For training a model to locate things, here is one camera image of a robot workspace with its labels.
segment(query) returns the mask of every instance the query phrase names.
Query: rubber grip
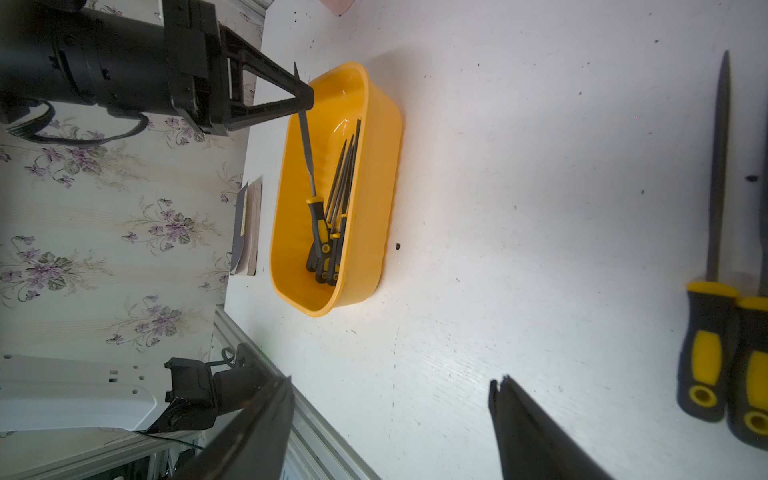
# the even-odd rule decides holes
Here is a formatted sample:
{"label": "rubber grip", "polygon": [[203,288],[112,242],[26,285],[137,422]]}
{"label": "rubber grip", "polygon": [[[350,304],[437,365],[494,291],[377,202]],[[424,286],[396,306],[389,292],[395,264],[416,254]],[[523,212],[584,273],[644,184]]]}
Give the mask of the rubber grip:
{"label": "rubber grip", "polygon": [[[310,206],[310,213],[312,215],[312,235],[314,237],[315,258],[317,258],[316,265],[323,265],[331,253],[328,224],[326,223],[325,212],[323,211],[323,199],[313,197],[306,202]],[[315,280],[318,283],[325,283],[322,268],[316,268]]]}
{"label": "rubber grip", "polygon": [[339,225],[339,254],[336,256],[336,265],[339,267],[341,267],[341,253],[344,251],[345,238],[346,238],[346,214],[343,214],[341,216],[341,224]]}
{"label": "rubber grip", "polygon": [[741,299],[738,313],[728,428],[742,442],[768,450],[768,298]]}
{"label": "rubber grip", "polygon": [[317,283],[325,283],[326,278],[328,278],[328,259],[329,256],[325,255],[317,262],[317,268],[315,269],[315,281]]}
{"label": "rubber grip", "polygon": [[677,403],[705,422],[725,416],[737,295],[721,283],[688,286],[690,318],[677,369]]}
{"label": "rubber grip", "polygon": [[317,254],[315,252],[315,243],[312,242],[310,247],[310,254],[306,257],[306,269],[310,272],[317,270]]}
{"label": "rubber grip", "polygon": [[331,235],[331,257],[328,259],[328,277],[326,278],[326,283],[328,283],[330,286],[336,286],[336,282],[339,280],[339,277],[335,275],[335,273],[339,272],[339,264],[337,263],[339,260],[341,260],[341,252],[339,252],[339,234],[334,233]]}

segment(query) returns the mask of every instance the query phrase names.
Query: white table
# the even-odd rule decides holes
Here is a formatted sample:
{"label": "white table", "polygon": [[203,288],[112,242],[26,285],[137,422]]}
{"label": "white table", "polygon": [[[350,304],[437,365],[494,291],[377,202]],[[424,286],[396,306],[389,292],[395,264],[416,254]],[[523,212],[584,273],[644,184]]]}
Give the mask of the white table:
{"label": "white table", "polygon": [[250,133],[259,269],[232,277],[227,312],[383,478],[499,478],[505,373],[617,480],[765,478],[765,452],[674,395],[727,48],[722,280],[756,290],[766,25],[763,0],[276,2],[265,54],[304,79],[359,61],[402,110],[384,273],[320,319],[274,293],[283,118]]}

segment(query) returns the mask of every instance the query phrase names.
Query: floral wallpaper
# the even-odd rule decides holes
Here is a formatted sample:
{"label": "floral wallpaper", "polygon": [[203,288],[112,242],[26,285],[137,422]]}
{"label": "floral wallpaper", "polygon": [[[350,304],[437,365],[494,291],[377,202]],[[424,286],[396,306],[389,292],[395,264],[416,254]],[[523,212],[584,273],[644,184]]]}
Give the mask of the floral wallpaper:
{"label": "floral wallpaper", "polygon": [[[236,2],[208,1],[221,23],[260,46],[262,18]],[[87,8],[161,23],[157,0],[89,0]],[[55,107],[44,135],[102,138],[134,124],[103,108]],[[138,364],[210,351],[248,130],[215,137],[181,118],[148,116],[139,135],[98,147],[39,145],[0,132],[4,354]],[[66,432],[0,432],[0,476],[118,435],[90,430],[72,431],[72,442],[61,440]]]}

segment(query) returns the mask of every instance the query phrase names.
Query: book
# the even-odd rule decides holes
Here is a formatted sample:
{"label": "book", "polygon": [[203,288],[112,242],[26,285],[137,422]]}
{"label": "book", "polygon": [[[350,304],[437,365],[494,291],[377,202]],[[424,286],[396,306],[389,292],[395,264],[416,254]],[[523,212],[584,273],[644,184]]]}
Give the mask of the book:
{"label": "book", "polygon": [[261,220],[261,177],[237,192],[235,228],[232,236],[233,275],[256,275],[259,253],[259,222]]}

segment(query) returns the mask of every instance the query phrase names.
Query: yellow basket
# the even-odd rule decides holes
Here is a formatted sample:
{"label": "yellow basket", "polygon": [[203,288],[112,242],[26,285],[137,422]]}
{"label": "yellow basket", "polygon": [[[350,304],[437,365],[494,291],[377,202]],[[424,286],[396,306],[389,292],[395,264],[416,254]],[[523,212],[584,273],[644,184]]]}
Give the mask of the yellow basket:
{"label": "yellow basket", "polygon": [[326,205],[344,144],[362,121],[346,238],[336,287],[317,283],[307,271],[312,246],[311,197],[299,119],[288,123],[283,170],[275,208],[270,272],[275,291],[309,316],[326,315],[335,306],[367,299],[381,277],[402,117],[395,103],[370,80],[359,63],[341,65],[310,83],[315,106],[307,112],[317,193]]}

